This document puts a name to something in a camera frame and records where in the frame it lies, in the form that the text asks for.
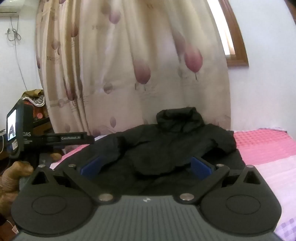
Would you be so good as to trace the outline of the person's left hand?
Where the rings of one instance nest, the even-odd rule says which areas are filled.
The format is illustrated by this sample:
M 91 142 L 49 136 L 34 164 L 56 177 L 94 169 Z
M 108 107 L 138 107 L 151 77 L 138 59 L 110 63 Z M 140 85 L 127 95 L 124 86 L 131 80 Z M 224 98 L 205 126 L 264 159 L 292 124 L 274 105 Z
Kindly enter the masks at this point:
M 15 161 L 1 175 L 1 215 L 6 219 L 11 215 L 11 206 L 19 193 L 20 178 L 29 177 L 34 168 L 23 161 Z

